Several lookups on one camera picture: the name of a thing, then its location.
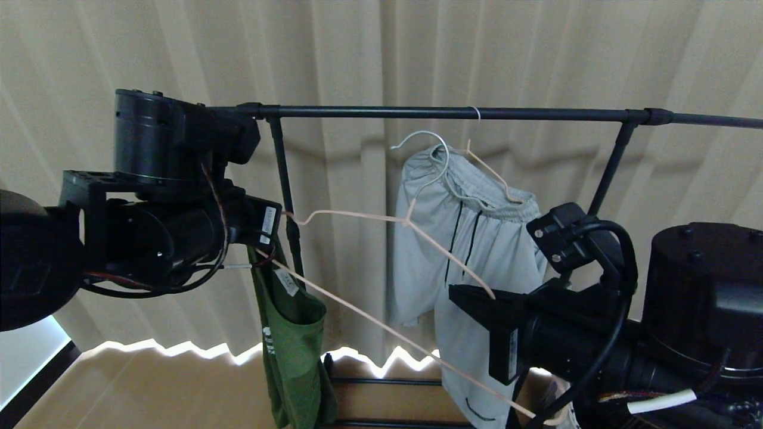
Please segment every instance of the robotic arm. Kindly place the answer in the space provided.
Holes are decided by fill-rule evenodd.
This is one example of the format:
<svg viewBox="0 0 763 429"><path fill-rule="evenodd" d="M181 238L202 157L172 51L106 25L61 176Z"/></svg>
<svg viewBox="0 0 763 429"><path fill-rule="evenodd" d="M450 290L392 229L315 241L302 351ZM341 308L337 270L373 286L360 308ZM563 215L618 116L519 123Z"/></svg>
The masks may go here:
<svg viewBox="0 0 763 429"><path fill-rule="evenodd" d="M55 207L0 190L0 331L45 318L79 288L118 298L186 292L222 267L230 244L275 254L281 205L224 178L228 163L247 163L256 149L252 115L120 89L115 120L114 172L65 171ZM139 201L108 198L118 192ZM636 257L621 226L568 203L527 228L558 273L596 261L599 283L573 292L563 277L528 295L495 291L497 301L466 285L449 294L490 331L495 379L541 366L572 383L529 427L572 400L578 410L624 410L686 389L699 399L639 416L666 428L761 427L763 231L695 223L657 234L637 323L627 320ZM105 280L122 289L96 284Z"/></svg>

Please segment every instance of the clothing rack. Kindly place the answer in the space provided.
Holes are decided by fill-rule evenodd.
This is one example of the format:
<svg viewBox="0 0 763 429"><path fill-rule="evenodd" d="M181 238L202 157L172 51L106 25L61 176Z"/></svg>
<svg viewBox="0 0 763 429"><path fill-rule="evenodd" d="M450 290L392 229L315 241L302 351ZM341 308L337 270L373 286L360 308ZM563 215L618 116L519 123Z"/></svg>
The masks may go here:
<svg viewBox="0 0 763 429"><path fill-rule="evenodd" d="M736 118L716 115L694 115L674 113L660 108L645 108L640 110L603 110L603 109L571 109L571 108L451 108L451 107L387 107L387 106L282 106L263 105L260 103L245 103L235 107L217 108L231 110L253 116L255 119L265 119L270 125L275 147L275 157L278 164L278 176L286 211L294 213L294 203L291 198L291 186L288 178L286 151L284 148L281 118L384 118L384 119L484 119L484 120L521 120L521 121L594 121L620 122L620 130L615 138L607 166L601 176L591 205L589 215L598 214L604 198L607 195L620 160L630 142L633 132L639 125L659 126L666 124L709 125L720 127L755 128L763 130L763 119ZM294 260L295 271L303 276L304 267L301 257L299 227L292 218L286 221L286 235L289 250ZM331 376L333 360L327 354L324 365ZM526 379L529 368L520 371L513 399L516 401L519 387ZM332 377L335 383L371 383L392 385L441 385L437 380L426 379L364 379L354 377ZM516 413L512 409L508 427L519 427ZM353 427L411 427L422 429L446 429L453 427L472 427L463 423L437 423L416 421L382 421L382 420L340 420L334 426Z"/></svg>

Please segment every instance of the beige curtain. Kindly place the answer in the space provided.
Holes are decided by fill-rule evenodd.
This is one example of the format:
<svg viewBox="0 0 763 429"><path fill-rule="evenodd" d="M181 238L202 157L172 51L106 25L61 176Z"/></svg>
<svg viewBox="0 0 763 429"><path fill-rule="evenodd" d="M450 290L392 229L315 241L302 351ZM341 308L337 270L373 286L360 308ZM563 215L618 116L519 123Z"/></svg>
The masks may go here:
<svg viewBox="0 0 763 429"><path fill-rule="evenodd" d="M478 105L643 108L763 117L761 2L0 2L0 179L56 203L63 169L109 170L117 88L208 105ZM286 119L296 212L394 212L401 164L431 142L461 146L475 122ZM229 176L280 201L269 132ZM617 124L483 121L477 153L543 211L591 201ZM666 125L636 130L602 217L649 241L688 221L763 228L763 134ZM385 316L388 227L323 217L302 229L308 276ZM229 262L243 262L236 249ZM583 270L580 287L597 278ZM80 292L56 319L82 349L155 338L170 347L260 342L245 271L143 301ZM644 282L633 306L641 312ZM434 348L431 324L406 331ZM327 349L383 362L396 343L329 303Z"/></svg>

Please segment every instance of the white cable sleeve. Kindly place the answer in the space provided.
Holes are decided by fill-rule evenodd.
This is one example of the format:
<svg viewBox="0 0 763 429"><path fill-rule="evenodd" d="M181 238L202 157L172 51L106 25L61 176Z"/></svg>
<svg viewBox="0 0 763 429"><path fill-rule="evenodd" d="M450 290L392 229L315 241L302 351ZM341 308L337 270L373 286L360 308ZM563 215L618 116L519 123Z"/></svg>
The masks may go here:
<svg viewBox="0 0 763 429"><path fill-rule="evenodd" d="M670 395L658 396L657 398L647 399L645 401L628 402L628 411L630 414L646 413L650 411L664 410L678 405L683 405L697 399L694 390L686 389Z"/></svg>

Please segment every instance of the elastic waistband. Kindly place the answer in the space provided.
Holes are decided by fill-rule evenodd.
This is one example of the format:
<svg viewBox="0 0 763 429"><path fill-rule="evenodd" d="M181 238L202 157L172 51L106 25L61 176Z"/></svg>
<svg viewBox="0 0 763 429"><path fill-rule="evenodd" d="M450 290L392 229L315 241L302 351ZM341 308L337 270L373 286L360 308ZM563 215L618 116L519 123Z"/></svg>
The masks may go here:
<svg viewBox="0 0 763 429"><path fill-rule="evenodd" d="M440 146L427 151L433 173L439 173L445 165L445 154ZM470 163L460 153L454 153L449 147L450 161L443 176L445 187L464 205L491 218L526 223L540 216L538 203L530 192L508 187L508 194L517 200L506 198L504 186L496 179Z"/></svg>

